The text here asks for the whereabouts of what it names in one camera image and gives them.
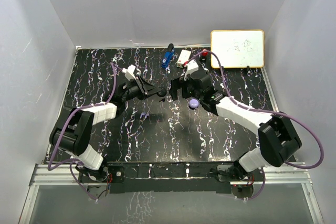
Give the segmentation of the black front base bar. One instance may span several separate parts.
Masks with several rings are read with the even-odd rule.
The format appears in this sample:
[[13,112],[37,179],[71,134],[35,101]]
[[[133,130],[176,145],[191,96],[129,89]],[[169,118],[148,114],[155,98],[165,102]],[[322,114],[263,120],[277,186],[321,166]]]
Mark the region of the black front base bar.
[[260,170],[249,173],[243,179],[220,175],[233,162],[107,162],[103,173],[95,177],[77,168],[79,179],[90,186],[106,186],[111,194],[135,192],[190,192],[214,191],[229,194],[234,183],[248,188],[264,178]]

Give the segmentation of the white board wooden frame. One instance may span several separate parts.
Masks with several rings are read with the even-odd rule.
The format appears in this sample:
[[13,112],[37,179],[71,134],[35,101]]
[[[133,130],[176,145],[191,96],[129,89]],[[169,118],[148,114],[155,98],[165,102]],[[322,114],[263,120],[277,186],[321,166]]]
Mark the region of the white board wooden frame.
[[265,34],[261,29],[214,30],[211,32],[211,66],[262,68],[265,64]]

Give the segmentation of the blue black tool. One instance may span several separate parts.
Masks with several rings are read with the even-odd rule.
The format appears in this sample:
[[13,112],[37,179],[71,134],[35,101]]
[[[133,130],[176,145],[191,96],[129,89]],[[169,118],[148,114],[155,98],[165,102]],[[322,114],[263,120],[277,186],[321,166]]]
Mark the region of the blue black tool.
[[162,68],[166,68],[169,65],[173,55],[174,55],[174,44],[170,43],[165,50],[164,57],[161,62]]

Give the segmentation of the white rectangular box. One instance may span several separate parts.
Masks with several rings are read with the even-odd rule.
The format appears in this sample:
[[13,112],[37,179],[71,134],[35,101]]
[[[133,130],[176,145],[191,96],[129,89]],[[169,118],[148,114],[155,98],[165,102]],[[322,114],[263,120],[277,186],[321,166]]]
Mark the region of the white rectangular box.
[[190,55],[191,55],[191,51],[182,49],[176,61],[176,66],[178,68],[184,68],[184,63],[189,60]]

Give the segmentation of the black earbud charging case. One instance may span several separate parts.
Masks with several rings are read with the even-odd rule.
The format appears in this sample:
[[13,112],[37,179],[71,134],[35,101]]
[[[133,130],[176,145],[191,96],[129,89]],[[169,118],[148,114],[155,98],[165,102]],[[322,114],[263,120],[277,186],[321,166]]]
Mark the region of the black earbud charging case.
[[166,96],[166,89],[165,88],[161,88],[160,91],[157,92],[157,96],[160,97],[160,98],[163,98]]

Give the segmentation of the red emergency button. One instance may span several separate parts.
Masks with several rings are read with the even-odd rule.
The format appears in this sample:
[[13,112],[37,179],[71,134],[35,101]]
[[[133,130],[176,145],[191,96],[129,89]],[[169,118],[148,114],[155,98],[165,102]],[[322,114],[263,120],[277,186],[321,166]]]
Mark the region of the red emergency button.
[[205,63],[207,61],[207,56],[208,56],[207,49],[203,49],[199,57],[200,62]]

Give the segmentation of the purple round earbud case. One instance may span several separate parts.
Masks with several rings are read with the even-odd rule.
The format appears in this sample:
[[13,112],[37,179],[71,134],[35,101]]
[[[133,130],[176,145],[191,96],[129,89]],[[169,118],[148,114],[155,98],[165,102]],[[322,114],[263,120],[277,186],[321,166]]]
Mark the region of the purple round earbud case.
[[200,103],[197,99],[191,99],[188,102],[188,106],[192,110],[197,109],[199,107],[199,105],[200,105]]

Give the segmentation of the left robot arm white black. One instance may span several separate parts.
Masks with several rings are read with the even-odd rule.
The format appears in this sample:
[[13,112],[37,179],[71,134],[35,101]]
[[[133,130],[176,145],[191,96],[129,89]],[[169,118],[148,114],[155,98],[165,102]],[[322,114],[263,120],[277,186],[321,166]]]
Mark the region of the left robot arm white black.
[[166,89],[148,83],[139,75],[120,85],[114,80],[109,96],[102,102],[80,108],[62,108],[49,137],[50,145],[54,150],[61,149],[71,155],[96,181],[104,181],[109,173],[107,162],[90,145],[92,127],[120,116],[127,101],[134,98],[145,100],[153,95],[163,98]]

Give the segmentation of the aluminium frame rail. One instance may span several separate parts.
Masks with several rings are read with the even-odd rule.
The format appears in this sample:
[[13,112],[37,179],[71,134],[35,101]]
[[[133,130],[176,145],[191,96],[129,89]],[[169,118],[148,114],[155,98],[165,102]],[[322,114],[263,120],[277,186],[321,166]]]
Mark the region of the aluminium frame rail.
[[113,163],[112,181],[37,165],[20,223],[323,223],[308,171],[228,163]]

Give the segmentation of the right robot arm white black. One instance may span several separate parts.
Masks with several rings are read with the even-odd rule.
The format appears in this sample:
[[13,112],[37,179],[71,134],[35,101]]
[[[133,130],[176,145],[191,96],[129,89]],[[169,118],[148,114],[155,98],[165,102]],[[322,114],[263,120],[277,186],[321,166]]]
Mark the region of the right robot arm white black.
[[204,70],[171,80],[169,94],[173,100],[178,99],[178,90],[183,98],[197,99],[207,112],[230,119],[258,137],[259,147],[244,153],[231,167],[220,172],[222,176],[247,180],[258,168],[280,167],[302,146],[289,118],[244,108],[244,104],[231,100],[224,91],[216,90]]

